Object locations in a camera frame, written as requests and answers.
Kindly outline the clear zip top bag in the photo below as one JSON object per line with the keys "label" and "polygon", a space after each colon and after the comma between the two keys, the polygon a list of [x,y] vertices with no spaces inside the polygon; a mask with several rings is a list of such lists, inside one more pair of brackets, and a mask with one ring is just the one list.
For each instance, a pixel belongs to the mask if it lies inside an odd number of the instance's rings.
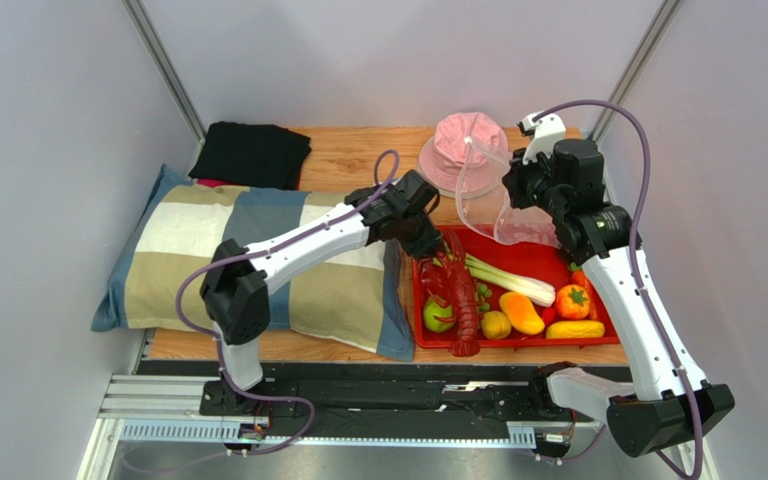
{"label": "clear zip top bag", "polygon": [[463,225],[501,245],[535,243],[560,246],[552,220],[537,207],[515,209],[503,185],[512,154],[475,136],[464,138],[467,156],[454,187]]}

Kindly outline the red toy lobster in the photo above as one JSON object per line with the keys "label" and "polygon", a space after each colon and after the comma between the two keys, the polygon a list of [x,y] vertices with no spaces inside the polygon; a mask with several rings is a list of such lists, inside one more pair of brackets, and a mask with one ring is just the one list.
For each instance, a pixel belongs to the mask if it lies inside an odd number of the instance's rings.
{"label": "red toy lobster", "polygon": [[449,347],[455,357],[472,357],[481,350],[478,340],[481,314],[476,300],[476,282],[466,266],[466,251],[453,230],[443,232],[443,243],[433,257],[419,263],[422,289],[448,316],[443,323],[457,325],[457,338]]}

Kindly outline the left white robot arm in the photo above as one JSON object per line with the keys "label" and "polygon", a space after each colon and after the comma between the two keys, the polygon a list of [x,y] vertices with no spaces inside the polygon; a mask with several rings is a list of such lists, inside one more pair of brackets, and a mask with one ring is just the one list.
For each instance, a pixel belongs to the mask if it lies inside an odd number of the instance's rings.
{"label": "left white robot arm", "polygon": [[428,207],[436,187],[410,170],[393,183],[358,189],[326,213],[285,234],[244,247],[221,243],[200,287],[227,390],[245,394],[263,378],[259,338],[271,321],[269,299],[295,277],[339,254],[395,240],[413,258],[442,247]]}

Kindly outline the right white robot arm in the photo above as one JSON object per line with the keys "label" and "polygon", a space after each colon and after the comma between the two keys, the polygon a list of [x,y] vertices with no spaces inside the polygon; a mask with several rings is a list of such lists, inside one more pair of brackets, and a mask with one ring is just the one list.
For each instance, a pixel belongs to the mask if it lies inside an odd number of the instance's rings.
{"label": "right white robot arm", "polygon": [[543,415],[575,410],[608,427],[630,457],[692,442],[702,446],[735,406],[711,383],[673,328],[649,277],[632,216],[605,200],[604,158],[592,141],[563,139],[548,152],[516,150],[502,178],[512,207],[550,215],[562,250],[581,267],[629,362],[618,383],[570,362],[536,371],[533,406]]}

